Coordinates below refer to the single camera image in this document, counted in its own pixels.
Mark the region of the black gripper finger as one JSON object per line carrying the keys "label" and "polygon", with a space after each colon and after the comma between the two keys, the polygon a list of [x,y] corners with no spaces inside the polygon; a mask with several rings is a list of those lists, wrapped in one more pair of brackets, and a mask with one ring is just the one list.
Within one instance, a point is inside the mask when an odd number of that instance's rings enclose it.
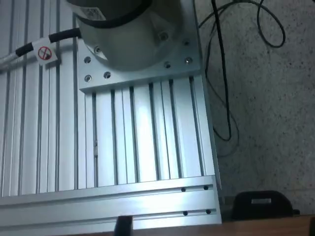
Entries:
{"label": "black gripper finger", "polygon": [[119,216],[117,218],[114,236],[132,236],[133,232],[133,217],[132,216]]}

